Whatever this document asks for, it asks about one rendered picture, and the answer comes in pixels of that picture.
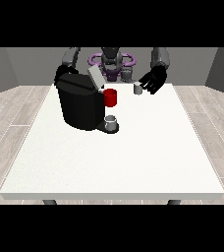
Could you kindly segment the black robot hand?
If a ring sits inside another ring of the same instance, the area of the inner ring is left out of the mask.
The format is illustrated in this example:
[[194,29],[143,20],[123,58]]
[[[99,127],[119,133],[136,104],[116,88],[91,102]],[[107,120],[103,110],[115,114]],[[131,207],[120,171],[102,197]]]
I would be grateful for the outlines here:
[[59,79],[64,74],[78,74],[79,71],[72,66],[60,65],[55,73],[54,84],[59,82]]
[[167,73],[164,66],[154,66],[148,73],[139,79],[140,86],[154,95],[167,79]]

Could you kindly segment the pale grey machine lid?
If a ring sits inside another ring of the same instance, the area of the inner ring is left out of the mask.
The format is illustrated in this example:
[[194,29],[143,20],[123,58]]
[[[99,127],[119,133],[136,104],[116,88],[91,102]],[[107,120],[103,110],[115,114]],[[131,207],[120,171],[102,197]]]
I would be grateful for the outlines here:
[[105,85],[105,80],[97,65],[89,67],[87,69],[87,73],[98,90],[100,90]]

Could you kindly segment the black coffee machine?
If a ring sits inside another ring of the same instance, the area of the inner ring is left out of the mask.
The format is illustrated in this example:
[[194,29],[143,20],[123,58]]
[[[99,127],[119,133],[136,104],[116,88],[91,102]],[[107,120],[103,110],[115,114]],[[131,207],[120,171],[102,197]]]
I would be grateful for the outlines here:
[[100,130],[107,134],[119,131],[119,124],[113,131],[105,129],[105,108],[103,91],[99,91],[89,75],[64,74],[55,84],[58,91],[64,120],[79,130]]

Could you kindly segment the red pod holder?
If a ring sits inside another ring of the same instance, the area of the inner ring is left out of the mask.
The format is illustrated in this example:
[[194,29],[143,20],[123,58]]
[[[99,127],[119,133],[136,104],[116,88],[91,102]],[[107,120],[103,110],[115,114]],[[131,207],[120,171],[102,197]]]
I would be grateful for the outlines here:
[[103,91],[104,105],[113,107],[117,104],[117,91],[114,89],[106,89]]

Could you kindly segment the small grey cup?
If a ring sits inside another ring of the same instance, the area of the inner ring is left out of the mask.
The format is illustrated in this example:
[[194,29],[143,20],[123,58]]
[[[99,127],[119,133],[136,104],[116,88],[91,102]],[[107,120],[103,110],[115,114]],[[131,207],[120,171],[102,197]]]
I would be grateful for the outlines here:
[[105,129],[108,131],[113,131],[117,127],[117,119],[114,115],[107,115],[104,118]]

